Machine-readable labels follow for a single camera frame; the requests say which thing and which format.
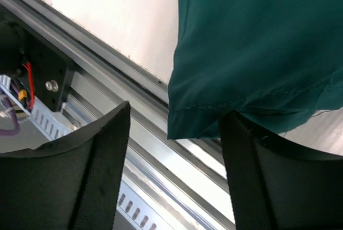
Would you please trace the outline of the green shorts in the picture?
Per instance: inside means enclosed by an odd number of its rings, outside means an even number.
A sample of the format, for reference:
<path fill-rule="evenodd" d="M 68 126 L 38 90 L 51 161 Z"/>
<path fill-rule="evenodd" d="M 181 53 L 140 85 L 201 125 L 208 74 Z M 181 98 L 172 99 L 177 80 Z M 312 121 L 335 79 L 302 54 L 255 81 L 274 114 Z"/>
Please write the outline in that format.
<path fill-rule="evenodd" d="M 276 132 L 342 107 L 342 0 L 178 0 L 169 139 L 237 111 Z"/>

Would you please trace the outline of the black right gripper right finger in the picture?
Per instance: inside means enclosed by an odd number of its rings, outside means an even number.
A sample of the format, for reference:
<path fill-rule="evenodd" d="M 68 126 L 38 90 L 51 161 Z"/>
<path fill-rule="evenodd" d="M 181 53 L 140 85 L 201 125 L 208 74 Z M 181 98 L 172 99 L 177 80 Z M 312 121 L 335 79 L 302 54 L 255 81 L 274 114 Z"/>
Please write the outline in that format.
<path fill-rule="evenodd" d="M 219 132 L 237 229 L 342 229 L 342 156 L 235 111 L 219 120 Z"/>

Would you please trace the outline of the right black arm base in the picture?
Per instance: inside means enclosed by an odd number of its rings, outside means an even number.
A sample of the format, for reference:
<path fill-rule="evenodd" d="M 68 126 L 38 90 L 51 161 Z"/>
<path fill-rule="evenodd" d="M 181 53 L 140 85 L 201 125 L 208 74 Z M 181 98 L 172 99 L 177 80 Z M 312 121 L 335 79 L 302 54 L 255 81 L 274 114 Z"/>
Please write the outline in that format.
<path fill-rule="evenodd" d="M 29 112 L 41 101 L 52 112 L 66 102 L 75 63 L 37 31 L 1 7 L 1 74 Z"/>

